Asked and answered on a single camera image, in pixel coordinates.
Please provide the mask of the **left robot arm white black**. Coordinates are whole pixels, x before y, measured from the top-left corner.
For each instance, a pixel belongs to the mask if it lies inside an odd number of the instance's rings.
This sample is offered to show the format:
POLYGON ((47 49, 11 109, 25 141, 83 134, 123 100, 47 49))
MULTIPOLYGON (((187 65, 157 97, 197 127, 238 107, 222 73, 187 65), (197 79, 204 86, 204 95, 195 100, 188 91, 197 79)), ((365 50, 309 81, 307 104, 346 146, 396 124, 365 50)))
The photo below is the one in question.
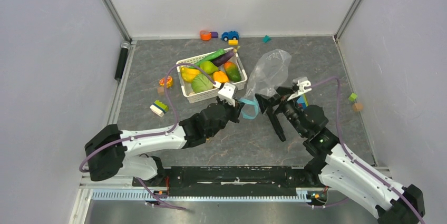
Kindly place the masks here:
POLYGON ((169 127, 129 131, 119 130, 109 124, 98 132, 85 146, 86 159, 80 165, 91 181, 98 182, 115 176, 137 177, 161 185, 166 178, 161 159, 143 158, 142 154, 161 150, 180 150, 204 144, 224 129, 229 121, 238 123, 244 104, 234 105, 218 100, 199 113, 169 127))

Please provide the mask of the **green toy cabbage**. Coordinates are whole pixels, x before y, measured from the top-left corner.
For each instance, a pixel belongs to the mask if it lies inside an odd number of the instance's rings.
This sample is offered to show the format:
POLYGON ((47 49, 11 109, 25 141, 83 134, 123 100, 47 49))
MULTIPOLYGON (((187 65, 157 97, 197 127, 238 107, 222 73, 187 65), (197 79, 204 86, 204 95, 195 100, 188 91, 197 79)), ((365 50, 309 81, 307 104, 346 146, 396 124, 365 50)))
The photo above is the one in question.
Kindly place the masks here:
POLYGON ((195 93, 201 93, 213 89, 213 83, 205 74, 198 74, 191 82, 191 88, 195 93))

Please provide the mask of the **green toy pear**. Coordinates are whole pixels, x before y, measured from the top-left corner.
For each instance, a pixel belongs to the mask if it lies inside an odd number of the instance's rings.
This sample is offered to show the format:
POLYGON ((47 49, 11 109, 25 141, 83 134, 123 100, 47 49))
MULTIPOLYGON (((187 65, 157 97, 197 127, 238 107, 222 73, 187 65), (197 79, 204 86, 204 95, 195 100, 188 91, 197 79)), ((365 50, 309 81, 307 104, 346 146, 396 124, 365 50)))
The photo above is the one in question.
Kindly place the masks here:
POLYGON ((203 61, 200 64, 200 68, 208 75, 213 75, 214 72, 219 71, 219 68, 215 66, 211 61, 203 61))

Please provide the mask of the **orange toy bell pepper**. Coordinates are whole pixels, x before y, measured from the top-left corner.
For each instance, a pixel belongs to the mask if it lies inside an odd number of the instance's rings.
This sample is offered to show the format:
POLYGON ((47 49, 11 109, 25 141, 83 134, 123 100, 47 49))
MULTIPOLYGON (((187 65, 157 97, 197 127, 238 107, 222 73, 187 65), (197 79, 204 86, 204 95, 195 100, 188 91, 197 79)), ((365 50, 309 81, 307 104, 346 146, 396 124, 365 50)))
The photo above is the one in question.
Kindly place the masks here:
POLYGON ((214 81, 220 82, 220 83, 226 83, 229 82, 229 78, 227 74, 223 71, 216 71, 212 74, 212 78, 214 81))

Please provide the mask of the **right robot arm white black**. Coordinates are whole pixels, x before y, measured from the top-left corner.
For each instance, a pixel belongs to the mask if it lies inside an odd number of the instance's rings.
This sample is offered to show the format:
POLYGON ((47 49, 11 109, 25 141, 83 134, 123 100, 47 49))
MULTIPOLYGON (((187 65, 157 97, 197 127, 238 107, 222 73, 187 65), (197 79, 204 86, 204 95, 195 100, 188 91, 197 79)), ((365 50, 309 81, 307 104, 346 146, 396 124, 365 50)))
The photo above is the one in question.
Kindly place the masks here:
POLYGON ((311 186, 333 188, 358 203, 378 223, 422 223, 425 205, 422 191, 415 185, 404 186, 366 163, 327 128, 323 108, 302 108, 292 88, 279 87, 268 97, 256 94, 261 113, 267 114, 281 141, 286 137, 278 115, 285 116, 304 138, 305 149, 313 159, 305 166, 304 178, 311 186))

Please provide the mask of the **clear zip top bag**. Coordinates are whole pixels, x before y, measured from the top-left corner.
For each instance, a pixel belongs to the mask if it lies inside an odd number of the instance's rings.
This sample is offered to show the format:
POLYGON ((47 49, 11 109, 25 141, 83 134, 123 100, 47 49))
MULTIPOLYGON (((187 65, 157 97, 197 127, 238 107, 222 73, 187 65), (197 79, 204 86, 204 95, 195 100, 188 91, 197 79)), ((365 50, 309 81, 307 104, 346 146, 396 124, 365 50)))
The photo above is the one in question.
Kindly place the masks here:
POLYGON ((256 94, 268 98, 276 94, 275 88, 282 85, 288 78, 290 61, 291 55, 281 49, 267 52, 257 61, 248 78, 246 93, 240 99, 244 104, 241 111, 244 119, 253 120, 260 112, 256 94))

